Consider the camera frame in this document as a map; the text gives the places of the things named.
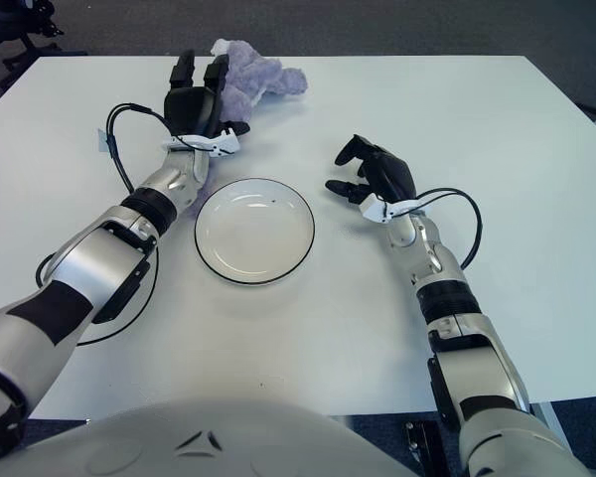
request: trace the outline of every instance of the black cable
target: black cable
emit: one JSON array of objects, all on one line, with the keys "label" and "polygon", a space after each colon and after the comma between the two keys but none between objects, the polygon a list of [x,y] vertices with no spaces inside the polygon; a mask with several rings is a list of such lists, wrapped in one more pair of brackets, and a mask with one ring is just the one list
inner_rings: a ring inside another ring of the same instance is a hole
[{"label": "black cable", "polygon": [[[110,158],[112,159],[112,162],[117,168],[117,172],[121,176],[121,180],[123,181],[124,186],[126,186],[126,189],[131,194],[134,192],[134,187],[132,185],[132,182],[130,181],[130,178],[128,177],[128,174],[126,173],[126,170],[123,167],[123,164],[121,163],[121,159],[119,159],[117,140],[114,135],[115,120],[117,119],[117,116],[119,116],[119,114],[121,114],[122,112],[129,110],[140,112],[142,114],[148,114],[149,116],[155,117],[159,120],[159,122],[161,122],[161,124],[164,125],[166,129],[168,129],[168,132],[172,137],[177,139],[179,142],[181,142],[184,146],[186,146],[188,149],[192,151],[213,151],[213,149],[203,149],[201,147],[193,146],[192,144],[189,144],[186,141],[184,141],[181,137],[174,135],[172,133],[172,128],[168,124],[168,121],[166,121],[166,118],[163,117],[161,114],[156,113],[149,107],[142,106],[141,104],[137,104],[134,102],[122,102],[120,104],[117,104],[110,110],[110,112],[108,113],[108,117],[106,118],[106,144],[108,144],[108,152],[110,153]],[[225,151],[224,149],[219,149],[219,151],[223,154],[232,154],[231,152]]]},{"label": "black cable", "polygon": [[474,199],[472,197],[470,197],[464,191],[461,191],[459,189],[455,189],[452,187],[439,187],[436,189],[431,189],[429,191],[422,192],[415,199],[419,200],[419,199],[426,197],[430,194],[436,194],[438,192],[447,192],[448,194],[442,194],[441,196],[435,197],[435,198],[431,199],[430,201],[422,204],[421,206],[410,209],[409,211],[406,211],[403,214],[399,214],[394,217],[402,217],[407,214],[410,214],[411,212],[418,211],[419,209],[422,209],[422,208],[426,207],[427,205],[432,204],[435,201],[438,201],[439,199],[443,199],[444,197],[461,196],[464,199],[466,199],[470,203],[471,207],[473,208],[473,211],[475,212],[475,217],[477,218],[477,230],[475,232],[475,239],[473,241],[473,246],[470,248],[468,255],[466,255],[466,258],[464,258],[464,261],[462,261],[462,263],[461,263],[461,269],[465,270],[466,267],[468,265],[470,265],[470,263],[473,261],[473,259],[477,255],[477,251],[479,250],[479,245],[481,244],[481,235],[482,235],[482,231],[484,228],[483,221],[481,218],[481,212],[479,211],[479,207],[477,206],[477,203],[474,201]]},{"label": "black cable", "polygon": [[40,264],[38,265],[38,268],[36,268],[36,284],[38,285],[38,288],[42,288],[42,286],[44,285],[44,283],[42,282],[42,270],[44,270],[44,267],[47,265],[47,263],[49,263],[51,261],[51,259],[54,256],[56,256],[54,253],[47,255],[44,258],[44,260],[42,260],[40,262]]}]

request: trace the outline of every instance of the stuffed animal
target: stuffed animal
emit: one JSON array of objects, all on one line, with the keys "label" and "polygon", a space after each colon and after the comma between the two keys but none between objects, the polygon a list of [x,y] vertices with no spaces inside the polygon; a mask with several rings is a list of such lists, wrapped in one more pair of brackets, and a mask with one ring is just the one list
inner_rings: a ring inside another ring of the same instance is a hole
[{"label": "stuffed animal", "polygon": [[248,42],[217,40],[211,52],[214,56],[229,56],[222,94],[223,122],[249,122],[253,108],[266,92],[302,94],[307,90],[301,70],[283,69],[279,60],[262,57]]}]

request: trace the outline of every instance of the robotic hand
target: robotic hand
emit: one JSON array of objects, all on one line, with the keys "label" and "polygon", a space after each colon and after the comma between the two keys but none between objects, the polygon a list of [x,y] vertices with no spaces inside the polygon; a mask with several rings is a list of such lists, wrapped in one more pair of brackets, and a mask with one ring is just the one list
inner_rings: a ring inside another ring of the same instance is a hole
[{"label": "robotic hand", "polygon": [[358,135],[336,164],[354,157],[363,161],[358,175],[368,184],[328,181],[326,187],[387,227],[426,321],[433,351],[428,370],[437,408],[448,427],[461,428],[461,459],[470,475],[588,475],[558,438],[529,414],[522,379],[491,320],[482,314],[464,276],[465,266],[460,267],[422,212],[418,200],[426,193],[416,195],[407,165]]}]

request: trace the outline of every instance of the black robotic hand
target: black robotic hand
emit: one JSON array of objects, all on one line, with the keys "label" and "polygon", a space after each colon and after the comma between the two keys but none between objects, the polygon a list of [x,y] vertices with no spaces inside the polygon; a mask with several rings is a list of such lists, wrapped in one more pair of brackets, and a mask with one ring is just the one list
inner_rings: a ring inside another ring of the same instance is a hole
[{"label": "black robotic hand", "polygon": [[366,178],[369,183],[331,180],[325,184],[327,189],[346,197],[352,204],[361,203],[370,193],[391,204],[415,199],[415,184],[404,161],[354,134],[353,139],[338,154],[336,165],[343,166],[356,157],[363,161],[358,176]]}]

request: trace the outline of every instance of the robot finger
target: robot finger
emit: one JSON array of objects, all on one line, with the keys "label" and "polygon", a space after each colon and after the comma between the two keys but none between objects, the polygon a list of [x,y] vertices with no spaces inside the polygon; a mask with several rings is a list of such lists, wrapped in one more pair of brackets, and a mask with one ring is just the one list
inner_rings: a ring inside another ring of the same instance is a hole
[{"label": "robot finger", "polygon": [[334,194],[346,197],[352,204],[360,204],[372,192],[366,184],[353,184],[344,181],[327,181],[325,187]]}]

